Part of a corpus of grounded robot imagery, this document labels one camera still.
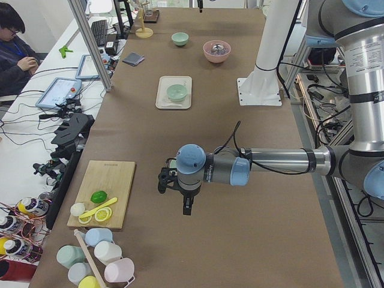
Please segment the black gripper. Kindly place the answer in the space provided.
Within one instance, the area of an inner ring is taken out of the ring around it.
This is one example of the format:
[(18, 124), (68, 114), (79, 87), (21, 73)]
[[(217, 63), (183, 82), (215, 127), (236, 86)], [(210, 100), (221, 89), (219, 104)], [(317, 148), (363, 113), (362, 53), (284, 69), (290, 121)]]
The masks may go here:
[(178, 182), (178, 173), (177, 168), (169, 168), (169, 161), (176, 160), (175, 158), (168, 158), (164, 164), (164, 167), (161, 168), (161, 171), (158, 175), (158, 192), (164, 194), (166, 189), (171, 189), (180, 192), (183, 195), (183, 214), (191, 215), (194, 196), (198, 195), (200, 192), (200, 187), (194, 190), (186, 190), (182, 188)]

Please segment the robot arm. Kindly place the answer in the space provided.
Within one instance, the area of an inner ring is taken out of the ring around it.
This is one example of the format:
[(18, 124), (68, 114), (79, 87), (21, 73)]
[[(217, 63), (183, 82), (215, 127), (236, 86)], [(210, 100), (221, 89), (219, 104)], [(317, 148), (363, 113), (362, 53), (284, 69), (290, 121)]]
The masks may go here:
[(158, 191), (179, 191), (190, 215), (204, 182), (247, 184), (252, 171), (285, 175), (316, 172), (343, 179), (371, 196), (383, 197), (383, 2), (310, 1), (306, 44), (341, 47), (346, 64), (353, 142), (317, 149), (234, 148), (207, 153), (196, 144), (179, 149), (166, 164)]

